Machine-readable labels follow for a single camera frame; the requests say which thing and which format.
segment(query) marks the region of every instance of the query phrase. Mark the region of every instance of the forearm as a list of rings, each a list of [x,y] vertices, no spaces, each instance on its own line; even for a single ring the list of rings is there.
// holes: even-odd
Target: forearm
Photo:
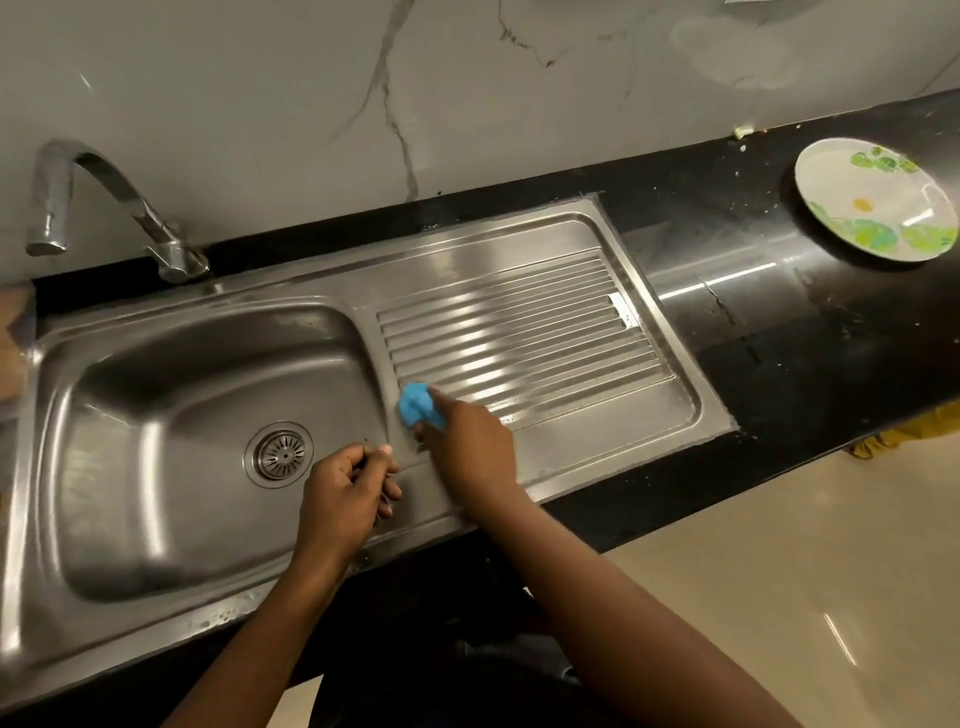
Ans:
[[[164,728],[263,728],[342,575],[332,562],[291,565]]]
[[[484,519],[585,683],[658,726],[798,724],[703,635],[527,498]]]

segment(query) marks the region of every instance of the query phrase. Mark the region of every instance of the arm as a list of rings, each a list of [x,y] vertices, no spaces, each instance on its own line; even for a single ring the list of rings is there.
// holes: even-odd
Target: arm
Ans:
[[[388,477],[398,470],[388,446],[351,445],[313,466],[303,486],[290,566],[164,728],[267,724],[307,638],[367,540],[374,516],[393,515],[380,496],[400,497]]]
[[[582,681],[664,728],[799,728],[760,684],[516,484],[513,434],[434,393],[446,433],[418,425],[446,486],[507,553]]]

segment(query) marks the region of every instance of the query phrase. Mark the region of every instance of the hand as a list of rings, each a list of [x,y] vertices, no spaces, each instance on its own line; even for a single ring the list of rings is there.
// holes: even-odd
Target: hand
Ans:
[[[526,493],[516,484],[514,433],[482,404],[453,400],[431,387],[446,432],[426,422],[414,427],[447,489],[479,525]]]
[[[389,477],[400,470],[393,452],[389,445],[376,450],[348,445],[313,466],[303,486],[293,565],[309,570],[332,560],[334,568],[347,569],[375,516],[389,519],[394,514],[389,501],[403,495]]]

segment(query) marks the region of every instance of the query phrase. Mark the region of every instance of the person's left hand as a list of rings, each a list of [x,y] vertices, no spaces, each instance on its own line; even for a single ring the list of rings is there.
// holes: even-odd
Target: person's left hand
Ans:
[[[348,445],[318,461],[303,486],[293,565],[346,570],[367,541],[377,515],[389,519],[402,493],[390,478],[400,470],[389,445]]]

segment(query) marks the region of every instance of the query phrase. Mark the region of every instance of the sink drain strainer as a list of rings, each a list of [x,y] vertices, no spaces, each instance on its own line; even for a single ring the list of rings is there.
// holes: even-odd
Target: sink drain strainer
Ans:
[[[273,423],[253,435],[244,452],[247,477],[261,488],[282,488],[306,472],[313,458],[310,434],[297,423]]]

